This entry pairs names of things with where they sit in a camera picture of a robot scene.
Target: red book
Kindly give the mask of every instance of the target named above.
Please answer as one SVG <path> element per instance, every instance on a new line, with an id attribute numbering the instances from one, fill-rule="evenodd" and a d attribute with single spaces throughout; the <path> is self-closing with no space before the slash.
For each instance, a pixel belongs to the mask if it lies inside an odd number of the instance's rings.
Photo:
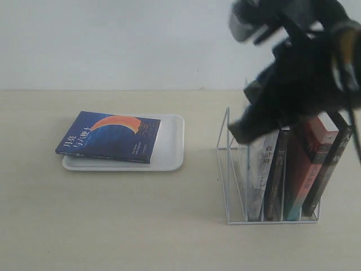
<path id="1" fill-rule="evenodd" d="M 292 128 L 287 149 L 284 217 L 298 220 L 302 205 L 338 135 L 325 112 Z"/>

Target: white metal rack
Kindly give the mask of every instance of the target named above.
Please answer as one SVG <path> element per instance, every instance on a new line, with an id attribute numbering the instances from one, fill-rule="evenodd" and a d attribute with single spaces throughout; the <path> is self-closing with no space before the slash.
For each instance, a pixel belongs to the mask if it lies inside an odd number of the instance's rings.
<path id="1" fill-rule="evenodd" d="M 219 171 L 221 174 L 222 190 L 224 197 L 224 206 L 226 209 L 226 219 L 229 225 L 254 225 L 254 224 L 312 224 L 320 220 L 321 201 L 316 211 L 311 217 L 305 217 L 300 210 L 300 217 L 297 221 L 287 221 L 283 217 L 284 205 L 284 184 L 285 171 L 283 170 L 283 181 L 281 182 L 281 197 L 276 206 L 274 220 L 268 221 L 264 218 L 264 208 L 262 207 L 259 221 L 249 221 L 247 217 L 247 182 L 241 178 L 241 166 L 247 158 L 242 150 L 246 149 L 246 145 L 239 145 L 228 130 L 230 123 L 230 108 L 226 108 L 226 113 L 221 125 L 217 142 L 217 157 Z M 226 141 L 226 145 L 221 146 L 221 141 Z"/>

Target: orange crescent moon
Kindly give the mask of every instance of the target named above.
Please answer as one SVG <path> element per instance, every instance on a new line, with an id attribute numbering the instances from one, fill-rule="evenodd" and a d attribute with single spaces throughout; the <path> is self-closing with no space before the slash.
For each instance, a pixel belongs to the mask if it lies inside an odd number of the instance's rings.
<path id="1" fill-rule="evenodd" d="M 106 126 L 106 125 L 122 125 L 129 129 L 131 129 L 135 134 L 139 131 L 141 120 L 136 117 L 128 117 L 128 116 L 110 116 L 105 117 L 99 120 L 97 123 L 93 125 L 91 128 L 91 132 L 97 128 Z"/>

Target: black book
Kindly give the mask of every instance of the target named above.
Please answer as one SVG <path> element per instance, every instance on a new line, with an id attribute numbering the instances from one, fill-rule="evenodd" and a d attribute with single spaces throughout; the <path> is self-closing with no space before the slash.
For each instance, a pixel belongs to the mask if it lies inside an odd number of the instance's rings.
<path id="1" fill-rule="evenodd" d="M 283 167 L 287 153 L 289 129 L 284 128 L 279 132 L 275 155 L 272 160 L 270 175 L 267 180 L 265 191 L 265 218 L 266 220 L 274 219 L 275 205 L 280 184 L 283 180 Z"/>

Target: white wall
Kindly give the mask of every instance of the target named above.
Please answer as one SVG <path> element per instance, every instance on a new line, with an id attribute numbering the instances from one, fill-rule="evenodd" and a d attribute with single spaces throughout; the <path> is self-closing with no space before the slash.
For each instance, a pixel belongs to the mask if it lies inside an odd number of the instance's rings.
<path id="1" fill-rule="evenodd" d="M 0 89 L 238 89 L 271 60 L 232 0 L 2 0 Z M 343 0 L 361 21 L 361 3 Z"/>

